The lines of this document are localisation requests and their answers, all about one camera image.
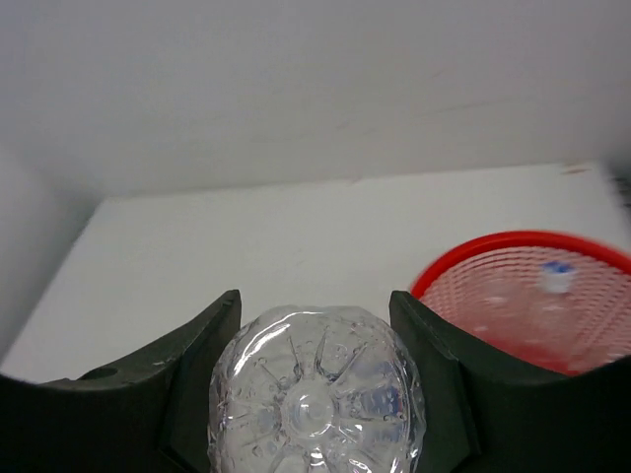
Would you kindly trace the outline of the clear bottle top blue cap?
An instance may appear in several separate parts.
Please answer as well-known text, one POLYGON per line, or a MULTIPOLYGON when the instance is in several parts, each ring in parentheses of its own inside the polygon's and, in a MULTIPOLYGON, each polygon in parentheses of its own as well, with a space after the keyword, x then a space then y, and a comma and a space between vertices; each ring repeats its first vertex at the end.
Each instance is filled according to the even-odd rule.
POLYGON ((412 472, 427 423, 400 337, 357 306, 275 307, 245 325, 209 387, 215 472, 412 472))

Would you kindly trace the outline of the clear bottle blue-white cap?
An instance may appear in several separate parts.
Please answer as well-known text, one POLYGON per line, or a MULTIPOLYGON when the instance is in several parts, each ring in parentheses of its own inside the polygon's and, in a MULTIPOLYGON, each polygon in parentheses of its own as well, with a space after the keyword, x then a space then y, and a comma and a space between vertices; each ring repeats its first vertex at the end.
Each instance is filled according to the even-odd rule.
POLYGON ((569 263, 545 262, 540 266, 538 287, 549 294, 568 294, 572 289, 576 273, 576 268, 569 263))

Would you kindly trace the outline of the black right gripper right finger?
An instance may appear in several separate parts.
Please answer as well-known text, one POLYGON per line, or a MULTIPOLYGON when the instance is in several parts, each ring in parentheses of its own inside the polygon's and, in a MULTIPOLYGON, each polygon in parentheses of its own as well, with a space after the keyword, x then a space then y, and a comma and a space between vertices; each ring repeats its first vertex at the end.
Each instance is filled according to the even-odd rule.
POLYGON ((419 472, 627 472, 630 360, 567 376, 516 359, 407 292, 392 329, 420 374, 427 430, 419 472))

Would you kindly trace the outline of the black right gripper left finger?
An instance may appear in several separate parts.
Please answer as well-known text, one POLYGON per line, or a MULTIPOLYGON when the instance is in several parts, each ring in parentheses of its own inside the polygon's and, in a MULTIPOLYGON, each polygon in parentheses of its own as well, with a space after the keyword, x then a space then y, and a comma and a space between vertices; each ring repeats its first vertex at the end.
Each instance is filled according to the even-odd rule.
POLYGON ((224 293, 183 326, 77 379, 1 377, 4 472, 209 472, 209 385, 240 329, 224 293))

